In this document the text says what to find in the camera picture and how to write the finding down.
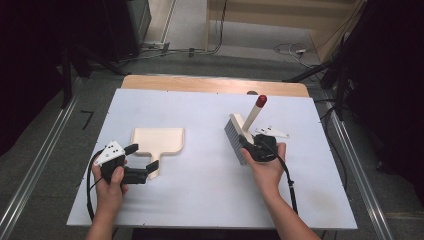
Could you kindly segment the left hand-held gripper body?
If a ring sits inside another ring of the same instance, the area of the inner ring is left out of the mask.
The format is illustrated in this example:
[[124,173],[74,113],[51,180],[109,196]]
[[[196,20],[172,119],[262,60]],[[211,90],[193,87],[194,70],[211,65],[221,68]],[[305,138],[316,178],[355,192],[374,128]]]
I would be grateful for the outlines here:
[[124,168],[123,184],[145,184],[148,176],[146,169],[135,169],[125,165],[126,154],[124,148],[116,141],[111,141],[94,160],[94,164],[101,169],[102,178],[110,182],[114,170]]

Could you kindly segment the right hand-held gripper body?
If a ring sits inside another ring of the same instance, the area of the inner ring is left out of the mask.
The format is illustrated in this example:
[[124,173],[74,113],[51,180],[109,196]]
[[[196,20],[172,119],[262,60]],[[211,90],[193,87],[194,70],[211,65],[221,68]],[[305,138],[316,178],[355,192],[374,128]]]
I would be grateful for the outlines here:
[[289,138],[289,135],[272,126],[266,128],[256,128],[253,136],[253,145],[249,153],[257,162],[269,162],[277,156],[277,139]]

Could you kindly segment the cream brush with red tip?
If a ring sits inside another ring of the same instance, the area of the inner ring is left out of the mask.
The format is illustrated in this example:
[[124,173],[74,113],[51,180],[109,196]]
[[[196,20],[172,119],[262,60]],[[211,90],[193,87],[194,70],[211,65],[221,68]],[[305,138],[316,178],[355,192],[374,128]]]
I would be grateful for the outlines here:
[[240,151],[242,145],[238,141],[238,136],[243,135],[251,144],[253,144],[253,135],[250,133],[249,129],[266,102],[267,96],[259,95],[246,120],[244,120],[240,114],[232,113],[229,115],[229,121],[224,127],[224,132],[227,135],[229,143],[240,165],[246,165],[246,161]]

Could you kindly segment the cream plastic dustpan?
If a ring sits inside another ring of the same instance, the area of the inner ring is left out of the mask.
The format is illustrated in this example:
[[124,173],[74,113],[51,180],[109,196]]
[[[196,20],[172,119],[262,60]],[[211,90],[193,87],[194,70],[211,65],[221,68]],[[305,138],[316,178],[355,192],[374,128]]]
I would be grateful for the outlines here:
[[137,144],[139,156],[150,156],[151,163],[160,160],[162,155],[173,155],[184,146],[183,128],[135,128],[131,143]]

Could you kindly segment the person's right hand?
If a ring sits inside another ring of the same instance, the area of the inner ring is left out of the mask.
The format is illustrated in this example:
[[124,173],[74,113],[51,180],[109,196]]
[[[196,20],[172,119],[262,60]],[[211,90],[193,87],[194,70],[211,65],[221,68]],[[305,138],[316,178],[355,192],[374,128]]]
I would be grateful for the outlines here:
[[241,153],[253,172],[255,183],[261,194],[267,197],[280,197],[279,183],[283,175],[283,167],[279,159],[260,163],[256,162],[245,148],[241,149]]

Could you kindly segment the person's left hand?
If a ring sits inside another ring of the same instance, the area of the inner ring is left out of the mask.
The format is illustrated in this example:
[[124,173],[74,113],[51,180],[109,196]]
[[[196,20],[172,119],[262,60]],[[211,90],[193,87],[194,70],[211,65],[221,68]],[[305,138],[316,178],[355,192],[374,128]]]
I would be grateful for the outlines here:
[[123,203],[123,196],[128,192],[129,187],[122,183],[124,168],[117,167],[112,173],[110,182],[102,179],[99,166],[92,167],[94,179],[97,182],[97,213],[115,216]]

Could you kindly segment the wooden table with white top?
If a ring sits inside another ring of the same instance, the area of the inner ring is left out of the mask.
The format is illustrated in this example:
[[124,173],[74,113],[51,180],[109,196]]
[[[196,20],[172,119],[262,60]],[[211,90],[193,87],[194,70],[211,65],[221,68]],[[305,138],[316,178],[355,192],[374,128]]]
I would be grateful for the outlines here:
[[183,128],[184,146],[160,161],[159,175],[126,194],[120,226],[185,228],[272,227],[251,171],[239,164],[224,132],[229,115],[247,115],[257,95],[268,101],[252,130],[272,126],[289,135],[286,162],[302,220],[314,229],[357,224],[314,104],[302,84],[221,78],[128,76],[117,89],[96,148],[131,141],[137,127]]

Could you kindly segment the black stand with legs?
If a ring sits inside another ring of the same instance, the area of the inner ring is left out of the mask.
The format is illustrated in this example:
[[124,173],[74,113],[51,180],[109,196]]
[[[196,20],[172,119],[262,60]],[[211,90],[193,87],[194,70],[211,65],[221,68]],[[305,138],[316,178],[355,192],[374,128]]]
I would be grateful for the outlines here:
[[324,71],[324,76],[320,80],[320,86],[323,90],[328,90],[336,85],[336,98],[333,109],[340,121],[343,121],[344,92],[348,85],[348,69],[351,55],[355,50],[360,36],[352,31],[348,37],[343,36],[336,54],[331,56],[324,63],[312,67],[295,77],[286,80],[286,83],[299,83],[302,80]]

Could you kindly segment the dark cabinet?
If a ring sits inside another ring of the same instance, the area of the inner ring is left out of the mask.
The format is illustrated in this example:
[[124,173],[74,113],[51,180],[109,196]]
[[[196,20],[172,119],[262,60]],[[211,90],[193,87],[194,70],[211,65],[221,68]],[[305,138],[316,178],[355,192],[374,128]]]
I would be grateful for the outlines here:
[[140,54],[152,20],[148,0],[102,0],[114,61]]

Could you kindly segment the aluminium floor rail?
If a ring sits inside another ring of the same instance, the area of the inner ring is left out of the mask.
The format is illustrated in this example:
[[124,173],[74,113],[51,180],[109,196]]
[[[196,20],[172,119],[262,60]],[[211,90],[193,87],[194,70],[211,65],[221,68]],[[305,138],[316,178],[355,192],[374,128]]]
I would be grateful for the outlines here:
[[322,99],[317,103],[323,103],[326,112],[322,116],[324,133],[342,169],[342,183],[345,190],[349,184],[354,184],[360,194],[367,219],[370,221],[377,240],[394,240],[394,235],[388,225],[383,210],[373,191],[360,158],[354,148],[345,124],[336,115],[334,100]]
[[7,240],[13,231],[23,209],[25,208],[31,193],[33,192],[49,158],[54,150],[58,139],[60,138],[64,127],[66,126],[72,111],[78,101],[82,88],[86,80],[77,77],[72,83],[71,90],[74,95],[69,103],[58,114],[52,128],[45,138],[42,146],[38,150],[35,158],[27,171],[25,177],[21,181],[17,191],[8,203],[5,213],[0,220],[0,240]]

